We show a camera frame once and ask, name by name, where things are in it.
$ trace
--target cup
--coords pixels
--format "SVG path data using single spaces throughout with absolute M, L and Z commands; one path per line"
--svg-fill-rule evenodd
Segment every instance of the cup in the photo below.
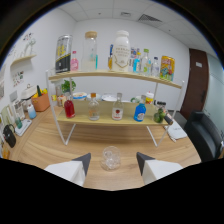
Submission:
M 16 126 L 17 126 L 17 128 L 19 128 L 19 129 L 23 126 L 23 124 L 22 124 L 22 122 L 21 122 L 21 120 L 20 120 L 19 117 L 16 118 Z
M 101 167 L 107 171 L 120 167 L 120 150 L 115 146 L 106 147 L 102 153 Z

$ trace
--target white wall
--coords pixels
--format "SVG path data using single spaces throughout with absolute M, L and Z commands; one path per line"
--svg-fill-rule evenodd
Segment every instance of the white wall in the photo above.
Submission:
M 182 94 L 178 110 L 180 109 L 188 82 L 189 76 L 189 49 L 184 44 L 160 31 L 154 27 L 138 22 L 120 20 L 120 19 L 93 19 L 76 23 L 73 32 L 72 49 L 77 51 L 77 58 L 81 66 L 83 40 L 85 32 L 97 31 L 97 52 L 98 69 L 108 69 L 107 60 L 109 56 L 110 44 L 113 44 L 116 38 L 116 31 L 126 30 L 129 32 L 129 41 L 131 46 L 139 47 L 143 54 L 144 48 L 149 48 L 149 56 L 153 61 L 158 57 L 161 63 L 162 55 L 170 56 L 175 59 L 174 82 L 181 84 L 185 81 L 184 92 Z M 113 77 L 78 77 L 75 78 L 76 92 L 83 91 L 90 93 L 96 91 L 99 94 L 105 92 L 123 93 L 124 100 L 130 100 L 137 95 L 145 92 L 154 92 L 155 83 L 141 80 L 113 78 Z M 168 109 L 174 109 L 180 90 L 165 85 L 159 85 L 157 100 L 167 102 Z
M 4 97 L 0 100 L 0 111 L 10 103 L 9 94 L 17 90 L 18 98 L 21 99 L 21 92 L 26 89 L 27 84 L 39 85 L 41 89 L 47 87 L 45 71 L 55 67 L 56 44 L 59 36 L 72 34 L 75 20 L 60 9 L 54 9 L 33 23 L 24 34 L 17 40 L 15 50 L 22 51 L 27 42 L 23 37 L 27 33 L 33 33 L 36 43 L 33 50 L 37 56 L 22 61 L 10 67 L 13 62 L 13 55 L 8 56 L 4 62 Z M 12 76 L 17 72 L 24 71 L 24 83 L 13 87 Z

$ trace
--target chair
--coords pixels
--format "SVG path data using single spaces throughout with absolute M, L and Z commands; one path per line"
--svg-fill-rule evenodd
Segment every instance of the chair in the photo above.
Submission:
M 222 138 L 215 124 L 203 112 L 192 111 L 184 126 L 201 162 L 218 159 L 222 153 Z

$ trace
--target shelf board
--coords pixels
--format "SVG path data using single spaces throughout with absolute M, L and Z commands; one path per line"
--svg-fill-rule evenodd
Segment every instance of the shelf board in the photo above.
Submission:
M 122 78 L 130 78 L 130 79 L 139 79 L 139 80 L 146 80 L 151 82 L 157 82 L 164 85 L 172 86 L 178 89 L 181 89 L 181 86 L 168 80 L 156 78 L 156 77 L 146 77 L 142 75 L 135 74 L 133 72 L 113 72 L 109 70 L 96 70 L 94 72 L 82 72 L 82 71 L 75 71 L 75 72 L 63 72 L 63 73 L 56 73 L 54 76 L 50 76 L 49 80 L 56 81 L 62 78 L 72 78 L 72 77 L 84 77 L 84 76 L 107 76 L 107 77 L 122 77 Z
M 156 108 L 152 104 L 146 104 L 146 114 L 142 122 L 134 120 L 135 108 L 138 103 L 123 103 L 124 113 L 123 118 L 120 121 L 112 119 L 112 107 L 114 102 L 99 101 L 100 106 L 100 118 L 97 121 L 91 121 L 88 118 L 88 104 L 90 101 L 78 101 L 74 100 L 75 117 L 66 118 L 65 110 L 58 115 L 57 120 L 74 124 L 85 125 L 101 125 L 101 126 L 165 126 L 168 125 L 164 120 L 163 123 L 158 124 L 152 120 Z
M 35 56 L 36 56 L 36 54 L 30 55 L 30 56 L 26 56 L 26 57 L 22 57 L 22 58 L 18 58 L 15 61 L 12 62 L 11 66 L 16 64 L 16 63 L 18 63 L 18 62 L 25 61 L 27 59 L 33 58 Z

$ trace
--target basket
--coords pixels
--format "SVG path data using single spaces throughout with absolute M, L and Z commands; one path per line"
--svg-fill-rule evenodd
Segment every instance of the basket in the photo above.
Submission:
M 48 94 L 44 94 L 37 98 L 31 98 L 35 111 L 45 111 L 50 106 Z

